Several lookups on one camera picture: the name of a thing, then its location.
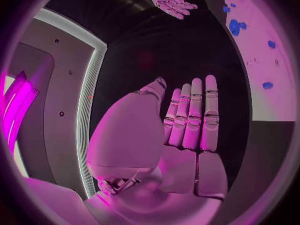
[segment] outstretched robotic hand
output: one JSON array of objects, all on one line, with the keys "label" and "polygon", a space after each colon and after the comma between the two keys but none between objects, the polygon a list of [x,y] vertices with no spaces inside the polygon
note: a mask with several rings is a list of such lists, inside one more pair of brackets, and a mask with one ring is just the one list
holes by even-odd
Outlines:
[{"label": "outstretched robotic hand", "polygon": [[162,11],[181,20],[184,19],[184,15],[190,15],[189,10],[198,8],[197,5],[184,0],[152,0],[152,2]]},{"label": "outstretched robotic hand", "polygon": [[[199,78],[175,89],[162,123],[166,87],[159,77],[113,104],[92,135],[87,165],[106,202],[128,219],[183,224],[182,217],[189,216],[191,224],[206,224],[228,189],[215,153],[217,81],[206,77],[205,96]],[[175,214],[178,223],[170,220]]]}]

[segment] blue sticker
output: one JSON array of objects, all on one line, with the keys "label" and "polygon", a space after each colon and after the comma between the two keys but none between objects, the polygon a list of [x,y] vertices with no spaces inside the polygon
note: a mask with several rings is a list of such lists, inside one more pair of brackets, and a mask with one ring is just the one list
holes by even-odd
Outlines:
[{"label": "blue sticker", "polygon": [[246,23],[244,23],[244,22],[240,22],[240,23],[239,23],[239,27],[240,27],[241,29],[246,29],[246,28],[247,28],[247,25],[246,25]]},{"label": "blue sticker", "polygon": [[229,24],[229,30],[233,36],[238,36],[240,34],[239,22],[235,19],[231,19],[230,24]]},{"label": "blue sticker", "polygon": [[224,6],[223,7],[223,12],[224,13],[229,13],[230,12],[230,7]]},{"label": "blue sticker", "polygon": [[273,42],[273,41],[268,41],[267,44],[268,44],[268,46],[269,46],[270,48],[272,48],[272,49],[276,48],[276,43]]},{"label": "blue sticker", "polygon": [[267,81],[267,82],[264,82],[263,84],[262,84],[262,87],[263,87],[263,89],[271,89],[271,88],[273,88],[273,83],[271,83],[271,82],[269,82],[269,81]]}]

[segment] magenta light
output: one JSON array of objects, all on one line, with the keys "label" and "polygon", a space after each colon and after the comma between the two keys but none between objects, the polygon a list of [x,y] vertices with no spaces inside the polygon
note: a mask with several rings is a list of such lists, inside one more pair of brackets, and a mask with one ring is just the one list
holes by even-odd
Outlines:
[{"label": "magenta light", "polygon": [[4,101],[5,105],[4,107],[6,108],[7,105],[10,103],[14,95],[20,90],[22,87],[23,83],[26,81],[26,75],[25,72],[20,72],[18,76],[16,76],[15,80],[13,83],[10,85],[8,90],[6,91],[4,95]]},{"label": "magenta light", "polygon": [[22,121],[36,97],[39,95],[39,91],[37,89],[33,89],[29,92],[28,96],[25,98],[24,102],[21,104],[15,118],[13,121],[13,125],[11,128],[11,132],[8,137],[8,147],[12,154],[14,154],[15,143],[17,139],[17,135],[22,124]]},{"label": "magenta light", "polygon": [[9,104],[3,119],[4,135],[6,139],[9,137],[9,133],[18,110],[32,89],[33,86],[31,83],[25,81]]}]

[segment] pink neon light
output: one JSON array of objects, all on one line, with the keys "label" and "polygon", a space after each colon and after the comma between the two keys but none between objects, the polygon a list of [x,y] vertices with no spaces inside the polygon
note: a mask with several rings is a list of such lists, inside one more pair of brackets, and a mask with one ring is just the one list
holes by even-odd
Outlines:
[{"label": "pink neon light", "polygon": [[8,139],[9,137],[11,126],[18,113],[18,110],[20,109],[22,103],[24,102],[24,100],[29,95],[32,89],[33,86],[30,84],[30,82],[24,82],[22,87],[19,89],[12,102],[10,103],[9,108],[7,109],[3,119],[4,135],[6,139]]},{"label": "pink neon light", "polygon": [[26,97],[24,102],[21,104],[20,109],[18,110],[15,119],[13,121],[12,129],[8,137],[8,147],[12,154],[14,154],[15,150],[15,143],[17,139],[17,135],[20,129],[20,126],[22,124],[22,121],[31,106],[31,104],[34,102],[36,97],[39,95],[39,91],[36,89],[33,89],[30,91],[29,95]]},{"label": "pink neon light", "polygon": [[20,88],[22,87],[25,81],[26,81],[26,75],[22,71],[21,73],[19,73],[18,76],[16,76],[15,80],[10,85],[10,87],[8,88],[8,90],[4,95],[5,108],[7,108],[8,104],[10,103],[14,95],[20,90]]}]

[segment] pink light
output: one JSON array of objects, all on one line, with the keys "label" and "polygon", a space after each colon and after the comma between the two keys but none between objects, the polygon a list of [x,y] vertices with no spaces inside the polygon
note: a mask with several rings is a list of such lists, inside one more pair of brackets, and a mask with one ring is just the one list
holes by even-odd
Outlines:
[{"label": "pink light", "polygon": [[17,94],[14,96],[12,102],[10,103],[9,108],[7,109],[3,119],[4,135],[6,139],[9,137],[11,126],[18,113],[18,110],[20,109],[22,103],[24,102],[24,100],[29,95],[32,89],[33,86],[30,82],[24,82],[22,87],[19,89]]},{"label": "pink light", "polygon": [[11,132],[8,137],[8,147],[12,154],[14,154],[15,150],[15,143],[17,139],[17,135],[20,129],[20,126],[22,124],[22,121],[31,106],[31,104],[34,102],[36,97],[39,95],[39,91],[36,89],[33,89],[29,92],[29,95],[25,98],[24,102],[21,104],[20,109],[18,110],[15,119],[13,121],[13,125],[11,128]]},{"label": "pink light", "polygon": [[25,81],[26,81],[26,75],[22,71],[21,73],[19,73],[18,76],[16,76],[15,80],[10,85],[10,87],[8,88],[8,90],[4,95],[5,108],[7,108],[8,104],[10,103],[14,95],[20,90],[20,88],[22,87]]}]

